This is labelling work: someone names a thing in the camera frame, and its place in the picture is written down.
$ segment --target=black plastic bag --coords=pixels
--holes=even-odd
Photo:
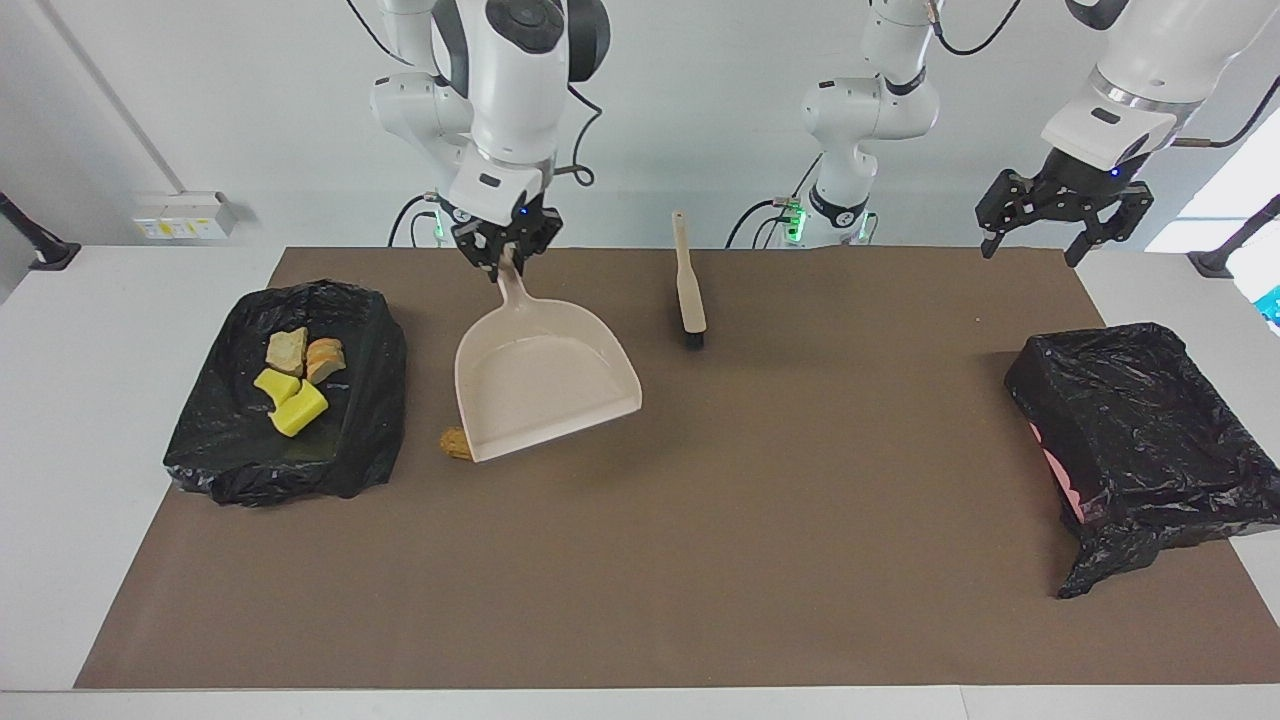
[[[1166,547],[1280,523],[1280,471],[1169,328],[1033,337],[1005,387],[1057,464],[1062,523],[1080,542],[1059,597]]]
[[[317,387],[329,409],[297,437],[266,416],[253,387],[271,333],[306,327],[342,341],[347,369]],[[404,436],[404,333],[380,292],[317,281],[236,304],[178,418],[164,464],[179,488],[219,505],[276,505],[308,493],[355,497],[385,483]]]

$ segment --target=white table surface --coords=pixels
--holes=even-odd
[[[86,247],[0,305],[0,717],[1280,716],[1280,685],[68,692],[169,486],[159,459],[210,338],[279,252]],[[1280,338],[1230,283],[1129,252],[1080,277],[1108,324],[1178,332],[1280,457]],[[1280,616],[1280,533],[1231,542]]]

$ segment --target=brown mat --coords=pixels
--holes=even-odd
[[[645,406],[475,466],[436,437],[497,291],[456,251],[289,250],[273,284],[378,288],[404,328],[393,480],[273,510],[170,492],[77,687],[1280,682],[1229,543],[1052,598],[1074,544],[1001,378],[1028,336],[1100,325],[1060,252],[694,261],[700,354],[672,254],[535,259],[530,291],[598,313]]]

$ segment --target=dustpan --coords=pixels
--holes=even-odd
[[[502,307],[462,336],[453,364],[476,462],[640,409],[640,379],[599,318],[572,302],[531,297],[509,247],[498,287]]]

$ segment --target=black stand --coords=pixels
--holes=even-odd
[[[1222,247],[1210,252],[1188,252],[1187,259],[1192,261],[1196,272],[1206,278],[1231,279],[1231,270],[1226,269],[1226,259],[1236,250],[1244,247],[1244,243],[1257,234],[1262,229],[1262,225],[1276,219],[1276,215],[1280,215],[1280,195],[1272,197],[1266,208],[1258,210],[1248,220],[1244,220],[1244,225],[1235,231],[1235,234],[1228,238]]]
[[[0,215],[8,218],[36,249],[36,259],[28,265],[32,270],[61,270],[79,252],[78,242],[63,242],[56,234],[24,215],[3,192],[0,192]]]

